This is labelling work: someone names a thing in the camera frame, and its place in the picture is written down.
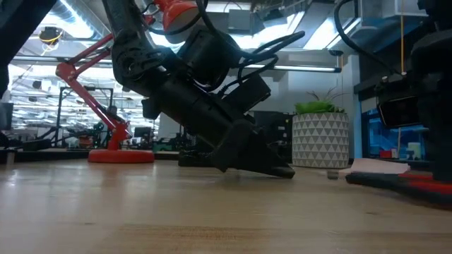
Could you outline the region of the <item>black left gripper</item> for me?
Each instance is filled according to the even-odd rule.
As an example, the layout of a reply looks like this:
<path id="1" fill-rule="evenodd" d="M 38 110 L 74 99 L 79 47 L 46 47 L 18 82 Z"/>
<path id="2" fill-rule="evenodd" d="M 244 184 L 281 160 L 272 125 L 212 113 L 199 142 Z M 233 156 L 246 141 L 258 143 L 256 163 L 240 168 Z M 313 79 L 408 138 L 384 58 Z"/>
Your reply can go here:
<path id="1" fill-rule="evenodd" d="M 213 166 L 222 172 L 229 168 L 268 173 L 261 161 L 267 149 L 265 135 L 249 117 L 233 109 L 217 94 L 211 94 L 182 75 L 149 78 L 143 82 L 143 115 L 161 113 L 183 125 L 190 134 L 212 148 Z"/>

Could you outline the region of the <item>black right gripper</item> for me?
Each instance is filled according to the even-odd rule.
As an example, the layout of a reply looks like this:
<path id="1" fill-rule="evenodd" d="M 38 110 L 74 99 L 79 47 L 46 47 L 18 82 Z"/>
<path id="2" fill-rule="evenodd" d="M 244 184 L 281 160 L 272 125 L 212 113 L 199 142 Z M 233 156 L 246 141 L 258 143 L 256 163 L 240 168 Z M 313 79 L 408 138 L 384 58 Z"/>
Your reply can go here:
<path id="1" fill-rule="evenodd" d="M 411 52 L 417 112 L 427 120 L 434 180 L 452 183 L 452 37 L 423 37 Z"/>

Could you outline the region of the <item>red black handled scissors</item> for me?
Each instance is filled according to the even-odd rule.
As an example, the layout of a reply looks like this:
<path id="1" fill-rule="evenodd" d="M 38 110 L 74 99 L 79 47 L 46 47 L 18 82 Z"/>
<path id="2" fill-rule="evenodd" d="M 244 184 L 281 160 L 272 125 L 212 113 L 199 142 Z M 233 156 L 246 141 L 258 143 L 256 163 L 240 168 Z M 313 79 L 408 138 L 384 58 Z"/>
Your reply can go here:
<path id="1" fill-rule="evenodd" d="M 452 182 L 435 180 L 430 172 L 388 174 L 328 170 L 326 175 L 330 180 L 344 179 L 348 184 L 393 191 L 415 200 L 452 208 Z"/>

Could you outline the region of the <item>pink sticky note pad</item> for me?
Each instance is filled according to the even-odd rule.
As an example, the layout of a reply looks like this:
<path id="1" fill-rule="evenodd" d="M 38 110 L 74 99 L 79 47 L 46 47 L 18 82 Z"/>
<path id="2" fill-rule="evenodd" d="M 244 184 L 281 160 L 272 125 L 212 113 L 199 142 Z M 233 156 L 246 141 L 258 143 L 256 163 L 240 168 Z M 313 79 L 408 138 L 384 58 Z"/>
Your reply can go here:
<path id="1" fill-rule="evenodd" d="M 387 162 L 379 159 L 355 159 L 349 169 L 343 172 L 348 174 L 351 172 L 368 172 L 382 174 L 401 174 L 410 169 L 406 163 Z"/>

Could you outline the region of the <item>black mesh desk organizer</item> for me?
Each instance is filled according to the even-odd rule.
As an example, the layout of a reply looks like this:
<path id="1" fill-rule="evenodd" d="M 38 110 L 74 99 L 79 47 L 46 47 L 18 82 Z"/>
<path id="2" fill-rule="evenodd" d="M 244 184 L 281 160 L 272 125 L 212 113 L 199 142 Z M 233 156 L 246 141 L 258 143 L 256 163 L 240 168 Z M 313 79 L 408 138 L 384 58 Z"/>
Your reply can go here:
<path id="1" fill-rule="evenodd" d="M 195 135 L 185 132 L 180 145 L 178 165 L 180 167 L 213 167 L 210 158 L 213 148 Z"/>

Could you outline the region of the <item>black cabinet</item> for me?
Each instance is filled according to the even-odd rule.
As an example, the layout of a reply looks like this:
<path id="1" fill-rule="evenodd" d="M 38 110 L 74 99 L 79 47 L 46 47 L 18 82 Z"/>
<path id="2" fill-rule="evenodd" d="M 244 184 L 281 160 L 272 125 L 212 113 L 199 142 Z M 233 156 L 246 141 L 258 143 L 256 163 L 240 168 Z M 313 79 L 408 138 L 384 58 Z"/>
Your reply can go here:
<path id="1" fill-rule="evenodd" d="M 288 164 L 292 163 L 292 115 L 278 111 L 255 111 L 256 125 L 264 132 L 266 143 Z"/>

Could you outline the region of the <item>succulent in patterned white pot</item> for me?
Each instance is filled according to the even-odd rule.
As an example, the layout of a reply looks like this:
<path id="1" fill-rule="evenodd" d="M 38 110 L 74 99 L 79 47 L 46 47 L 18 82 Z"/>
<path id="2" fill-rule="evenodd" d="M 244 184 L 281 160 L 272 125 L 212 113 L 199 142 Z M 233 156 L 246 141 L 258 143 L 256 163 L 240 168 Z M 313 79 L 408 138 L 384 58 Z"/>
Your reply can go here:
<path id="1" fill-rule="evenodd" d="M 297 167 L 344 169 L 350 158 L 350 119 L 334 104 L 340 92 L 324 96 L 308 93 L 314 100 L 295 104 L 292 117 L 292 164 Z"/>

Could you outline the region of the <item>long ceiling light strip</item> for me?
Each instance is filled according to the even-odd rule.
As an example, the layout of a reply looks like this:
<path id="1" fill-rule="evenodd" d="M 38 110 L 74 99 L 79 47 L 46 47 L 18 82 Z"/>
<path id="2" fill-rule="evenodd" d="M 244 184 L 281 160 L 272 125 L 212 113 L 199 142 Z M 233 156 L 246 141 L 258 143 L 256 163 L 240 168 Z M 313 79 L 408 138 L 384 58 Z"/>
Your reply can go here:
<path id="1" fill-rule="evenodd" d="M 315 73 L 340 73 L 342 68 L 325 67 L 325 66 L 285 66 L 274 65 L 270 67 L 272 71 L 299 71 L 299 72 L 315 72 Z"/>

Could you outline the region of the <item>red desk lamp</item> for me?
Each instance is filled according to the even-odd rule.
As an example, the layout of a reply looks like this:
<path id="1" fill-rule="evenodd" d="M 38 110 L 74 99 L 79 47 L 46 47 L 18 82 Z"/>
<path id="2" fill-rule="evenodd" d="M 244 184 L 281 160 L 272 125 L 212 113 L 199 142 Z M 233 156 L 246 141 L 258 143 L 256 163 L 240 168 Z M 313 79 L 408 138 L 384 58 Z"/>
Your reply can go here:
<path id="1" fill-rule="evenodd" d="M 121 143 L 131 137 L 129 122 L 122 118 L 120 121 L 109 118 L 106 109 L 78 82 L 78 76 L 99 60 L 111 56 L 115 79 L 142 95 L 146 79 L 167 75 L 190 77 L 188 66 L 171 49 L 151 42 L 145 31 L 150 17 L 141 13 L 134 0 L 102 0 L 102 3 L 111 25 L 111 34 L 60 63 L 56 75 L 72 87 L 107 125 L 112 137 L 106 150 L 123 150 Z"/>

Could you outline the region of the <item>person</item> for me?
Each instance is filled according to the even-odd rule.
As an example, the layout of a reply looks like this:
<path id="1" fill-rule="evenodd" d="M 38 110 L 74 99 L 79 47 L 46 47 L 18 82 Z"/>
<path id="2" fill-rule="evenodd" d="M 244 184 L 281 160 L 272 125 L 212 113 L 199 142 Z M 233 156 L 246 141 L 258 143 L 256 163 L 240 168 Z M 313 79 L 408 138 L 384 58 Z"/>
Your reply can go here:
<path id="1" fill-rule="evenodd" d="M 110 105 L 107 109 L 106 109 L 106 115 L 111 118 L 114 119 L 116 121 L 120 121 L 121 118 L 119 116 L 117 116 L 117 107 L 114 105 Z"/>

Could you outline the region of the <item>black gantry frame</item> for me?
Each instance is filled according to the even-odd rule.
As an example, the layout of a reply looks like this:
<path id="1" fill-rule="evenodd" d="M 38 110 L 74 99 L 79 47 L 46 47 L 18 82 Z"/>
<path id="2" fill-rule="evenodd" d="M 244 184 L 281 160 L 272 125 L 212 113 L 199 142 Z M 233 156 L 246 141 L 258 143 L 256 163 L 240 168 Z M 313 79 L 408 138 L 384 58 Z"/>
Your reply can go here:
<path id="1" fill-rule="evenodd" d="M 95 86 L 89 86 L 89 85 L 83 85 L 83 88 L 88 92 L 96 91 L 96 90 L 101 91 L 102 94 L 104 95 L 105 99 L 108 101 L 108 105 L 106 107 L 108 108 L 108 107 L 112 106 L 113 95 L 114 95 L 114 90 L 112 88 L 95 87 Z M 57 128 L 60 128 L 62 102 L 73 91 L 74 91 L 74 89 L 70 86 L 64 86 L 64 87 L 59 88 L 59 104 L 58 104 L 58 108 L 57 108 L 57 118 L 56 118 L 56 127 Z M 107 146 L 107 143 L 109 142 L 109 135 L 110 135 L 110 131 L 107 131 L 106 138 L 101 139 L 102 146 L 105 146 L 105 147 Z"/>

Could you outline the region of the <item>black aluminium table frame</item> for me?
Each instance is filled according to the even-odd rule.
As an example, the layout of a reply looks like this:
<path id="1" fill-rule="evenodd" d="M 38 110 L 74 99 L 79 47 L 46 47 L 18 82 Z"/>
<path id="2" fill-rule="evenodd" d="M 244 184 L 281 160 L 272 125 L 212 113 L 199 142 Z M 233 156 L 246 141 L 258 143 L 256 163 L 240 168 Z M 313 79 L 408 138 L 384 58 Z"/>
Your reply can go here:
<path id="1" fill-rule="evenodd" d="M 0 164 L 7 164 L 10 162 L 44 162 L 68 159 L 87 159 L 89 162 L 93 163 L 138 164 L 153 163 L 155 160 L 178 160 L 179 153 L 154 153 L 147 150 L 0 150 Z"/>

